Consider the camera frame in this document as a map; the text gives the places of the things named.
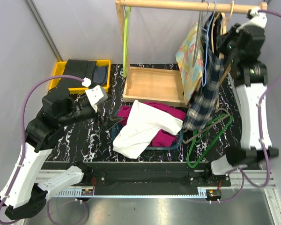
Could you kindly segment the wooden hanger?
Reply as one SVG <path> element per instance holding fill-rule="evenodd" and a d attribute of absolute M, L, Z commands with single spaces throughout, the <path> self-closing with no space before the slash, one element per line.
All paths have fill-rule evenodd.
<path fill-rule="evenodd" d="M 234 1 L 231 2 L 231 8 L 230 8 L 230 16 L 228 19 L 226 19 L 226 16 L 223 12 L 217 12 L 215 13 L 214 15 L 214 18 L 213 18 L 213 21 L 212 21 L 212 28 L 211 28 L 211 31 L 214 31 L 214 26 L 215 26 L 215 22 L 218 20 L 218 18 L 221 16 L 222 17 L 222 22 L 221 22 L 221 25 L 220 25 L 220 34 L 223 35 L 227 32 L 227 22 L 230 21 L 231 17 L 232 17 L 232 14 L 233 14 L 233 10 L 234 10 Z M 225 77 L 228 75 L 228 72 L 230 71 L 230 68 L 231 68 L 231 64 L 229 63 L 227 68 L 224 70 L 224 73 L 223 75 L 221 76 L 221 79 L 220 79 L 220 85 L 223 83 Z"/>

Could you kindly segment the white garment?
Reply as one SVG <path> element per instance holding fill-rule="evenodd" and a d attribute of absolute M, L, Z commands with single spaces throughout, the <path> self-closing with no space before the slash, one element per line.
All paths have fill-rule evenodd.
<path fill-rule="evenodd" d="M 167 112 L 135 100 L 127 124 L 113 141 L 113 150 L 127 158 L 137 159 L 158 131 L 164 130 L 176 136 L 183 128 L 183 122 Z"/>

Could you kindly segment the magenta pleated skirt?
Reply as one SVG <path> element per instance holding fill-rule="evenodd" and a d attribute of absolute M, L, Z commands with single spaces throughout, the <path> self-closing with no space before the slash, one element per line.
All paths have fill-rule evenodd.
<path fill-rule="evenodd" d="M 186 116 L 185 112 L 165 104 L 161 104 L 157 102 L 145 102 L 144 104 L 147 104 L 153 108 L 164 111 L 180 120 L 184 120 Z M 117 116 L 123 118 L 120 122 L 123 126 L 127 124 L 130 111 L 131 111 L 131 107 L 127 105 L 122 106 L 118 111 Z M 167 133 L 164 130 L 160 130 L 151 141 L 149 147 L 170 147 L 172 143 L 175 141 L 175 139 L 176 139 L 175 136 Z"/>

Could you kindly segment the navy plaid garment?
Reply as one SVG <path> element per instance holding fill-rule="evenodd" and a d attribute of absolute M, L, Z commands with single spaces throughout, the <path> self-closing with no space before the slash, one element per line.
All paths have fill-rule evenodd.
<path fill-rule="evenodd" d="M 202 47 L 204 51 L 206 47 L 206 31 L 209 22 L 207 19 L 202 28 Z M 226 57 L 220 58 L 220 53 L 216 50 L 216 38 L 220 35 L 220 25 L 222 17 L 220 16 L 215 22 L 214 31 L 209 31 L 209 48 L 208 48 L 208 62 L 207 62 L 207 83 L 205 87 L 201 87 L 199 92 L 193 94 L 191 102 L 188 104 L 186 117 L 184 120 L 184 130 L 198 130 L 203 129 L 208 122 L 211 121 L 216 109 L 216 104 L 219 97 L 220 79 L 224 73 L 224 64 L 227 62 Z"/>

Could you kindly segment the green velvet hanger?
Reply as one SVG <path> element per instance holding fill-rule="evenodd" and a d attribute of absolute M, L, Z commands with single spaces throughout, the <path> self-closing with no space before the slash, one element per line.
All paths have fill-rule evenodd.
<path fill-rule="evenodd" d="M 198 157 L 196 158 L 195 161 L 190 161 L 190 156 L 193 152 L 193 149 L 194 147 L 201 143 L 202 140 L 207 136 L 208 133 L 210 133 L 210 130 L 209 129 L 207 132 L 205 132 L 204 134 L 198 136 L 196 139 L 194 139 L 193 141 L 191 141 L 191 145 L 189 147 L 189 150 L 187 152 L 187 155 L 186 155 L 186 163 L 188 165 L 189 168 L 191 169 L 194 169 L 195 167 L 197 167 L 199 165 L 200 162 L 203 161 L 203 159 L 205 158 L 206 154 L 214 147 L 214 145 L 216 144 L 216 142 L 220 139 L 220 137 L 226 132 L 227 128 L 231 125 L 231 123 L 233 122 L 234 120 L 234 117 L 231 115 L 230 117 L 227 118 L 228 119 L 228 122 L 226 124 L 224 124 L 223 128 L 221 130 L 219 130 L 219 132 L 216 134 L 216 136 L 213 138 L 213 140 L 210 141 L 210 143 L 207 143 L 205 145 L 205 147 L 203 147 L 202 150 L 199 150 L 199 152 L 197 153 L 198 154 Z M 201 130 L 195 130 L 193 132 L 193 135 L 197 134 L 198 132 L 200 132 Z"/>

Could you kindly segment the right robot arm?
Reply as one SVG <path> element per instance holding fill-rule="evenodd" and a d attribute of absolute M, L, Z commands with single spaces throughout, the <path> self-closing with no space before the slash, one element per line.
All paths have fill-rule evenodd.
<path fill-rule="evenodd" d="M 231 65 L 230 76 L 239 101 L 242 136 L 240 147 L 227 147 L 225 155 L 211 162 L 211 170 L 203 174 L 203 180 L 209 186 L 219 182 L 220 175 L 238 166 L 248 166 L 279 155 L 268 134 L 266 102 L 261 100 L 268 84 L 267 67 L 258 60 L 264 41 L 264 28 L 238 23 L 217 38 L 217 51 L 224 54 Z"/>

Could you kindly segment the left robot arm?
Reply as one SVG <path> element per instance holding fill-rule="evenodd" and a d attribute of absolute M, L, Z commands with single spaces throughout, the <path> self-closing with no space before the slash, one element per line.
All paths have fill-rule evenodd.
<path fill-rule="evenodd" d="M 111 95 L 101 86 L 86 90 L 86 96 L 74 101 L 67 88 L 52 88 L 42 98 L 42 108 L 24 130 L 24 142 L 13 172 L 0 191 L 0 209 L 6 207 L 8 223 L 36 216 L 46 203 L 72 185 L 94 181 L 93 170 L 85 163 L 73 162 L 64 172 L 42 182 L 36 178 L 66 126 L 94 119 L 100 131 L 120 121 L 115 116 L 102 118 L 100 108 Z"/>

